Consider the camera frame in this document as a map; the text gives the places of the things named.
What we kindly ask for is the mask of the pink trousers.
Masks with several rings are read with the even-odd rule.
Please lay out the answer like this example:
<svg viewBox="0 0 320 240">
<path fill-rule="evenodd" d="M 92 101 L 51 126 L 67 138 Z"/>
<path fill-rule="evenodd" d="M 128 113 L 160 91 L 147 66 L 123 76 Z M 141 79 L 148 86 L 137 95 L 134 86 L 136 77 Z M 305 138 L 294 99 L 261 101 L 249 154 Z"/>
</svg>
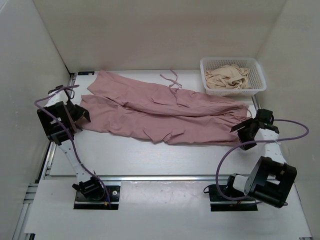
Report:
<svg viewBox="0 0 320 240">
<path fill-rule="evenodd" d="M 100 71 L 81 96 L 88 110 L 88 131 L 111 133 L 168 145 L 234 145 L 232 127 L 247 120 L 249 106 L 227 97 L 208 95 Z"/>
</svg>

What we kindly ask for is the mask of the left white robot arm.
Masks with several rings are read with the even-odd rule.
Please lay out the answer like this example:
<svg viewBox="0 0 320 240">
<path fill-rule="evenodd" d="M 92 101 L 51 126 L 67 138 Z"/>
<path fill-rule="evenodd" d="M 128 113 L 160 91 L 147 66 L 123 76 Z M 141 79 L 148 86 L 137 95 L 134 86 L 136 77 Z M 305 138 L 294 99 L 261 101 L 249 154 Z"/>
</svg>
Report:
<svg viewBox="0 0 320 240">
<path fill-rule="evenodd" d="M 91 121 L 89 111 L 72 102 L 77 87 L 59 85 L 49 90 L 47 97 L 36 100 L 34 105 L 46 137 L 61 149 L 75 173 L 77 183 L 72 187 L 87 199 L 103 201 L 108 199 L 106 187 L 80 160 L 75 145 L 75 134 L 82 130 L 77 122 L 81 119 Z"/>
</svg>

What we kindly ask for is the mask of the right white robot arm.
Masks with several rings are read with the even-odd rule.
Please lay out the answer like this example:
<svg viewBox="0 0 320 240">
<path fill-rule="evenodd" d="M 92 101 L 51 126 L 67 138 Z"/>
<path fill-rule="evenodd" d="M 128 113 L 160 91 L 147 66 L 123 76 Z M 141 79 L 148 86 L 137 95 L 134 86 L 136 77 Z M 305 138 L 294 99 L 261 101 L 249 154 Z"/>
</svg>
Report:
<svg viewBox="0 0 320 240">
<path fill-rule="evenodd" d="M 245 196 L 276 208 L 285 205 L 297 176 L 297 169 L 286 163 L 277 144 L 280 132 L 273 122 L 272 111 L 259 109 L 254 118 L 249 118 L 231 128 L 231 132 L 237 132 L 241 143 L 249 141 L 270 141 L 270 143 L 250 143 L 241 147 L 246 151 L 257 146 L 260 158 L 249 176 L 237 173 L 229 176 L 224 193 L 230 200 Z"/>
</svg>

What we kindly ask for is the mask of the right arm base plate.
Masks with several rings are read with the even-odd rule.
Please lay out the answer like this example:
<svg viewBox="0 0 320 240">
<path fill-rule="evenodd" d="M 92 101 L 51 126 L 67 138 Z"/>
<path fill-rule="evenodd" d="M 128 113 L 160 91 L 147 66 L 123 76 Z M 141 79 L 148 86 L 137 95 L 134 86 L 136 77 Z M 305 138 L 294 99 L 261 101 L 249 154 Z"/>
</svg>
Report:
<svg viewBox="0 0 320 240">
<path fill-rule="evenodd" d="M 253 198 L 244 200 L 228 200 L 220 195 L 215 184 L 206 186 L 203 193 L 209 196 L 211 212 L 255 212 L 257 201 Z"/>
</svg>

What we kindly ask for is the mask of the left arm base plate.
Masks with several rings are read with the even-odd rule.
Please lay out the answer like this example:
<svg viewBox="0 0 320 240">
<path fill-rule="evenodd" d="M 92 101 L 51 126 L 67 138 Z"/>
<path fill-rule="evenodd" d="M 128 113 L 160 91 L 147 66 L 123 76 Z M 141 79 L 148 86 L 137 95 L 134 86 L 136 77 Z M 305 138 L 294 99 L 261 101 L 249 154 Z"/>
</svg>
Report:
<svg viewBox="0 0 320 240">
<path fill-rule="evenodd" d="M 85 197 L 80 191 L 76 191 L 74 210 L 118 210 L 121 195 L 120 182 L 111 183 L 106 186 L 109 197 L 102 189 L 95 196 Z"/>
</svg>

